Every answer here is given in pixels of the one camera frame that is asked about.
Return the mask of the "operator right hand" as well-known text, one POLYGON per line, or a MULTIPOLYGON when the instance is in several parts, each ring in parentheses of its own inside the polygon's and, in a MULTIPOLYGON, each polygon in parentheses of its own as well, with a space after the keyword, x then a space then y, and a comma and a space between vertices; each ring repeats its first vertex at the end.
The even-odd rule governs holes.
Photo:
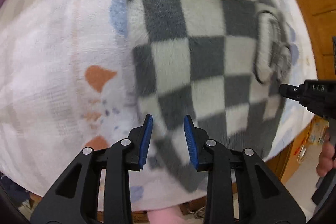
POLYGON ((317 174, 319 177, 325 177, 329 171, 335 169, 335 148, 330 142, 329 131, 325 134, 325 140, 322 145, 322 151, 318 157, 317 174))

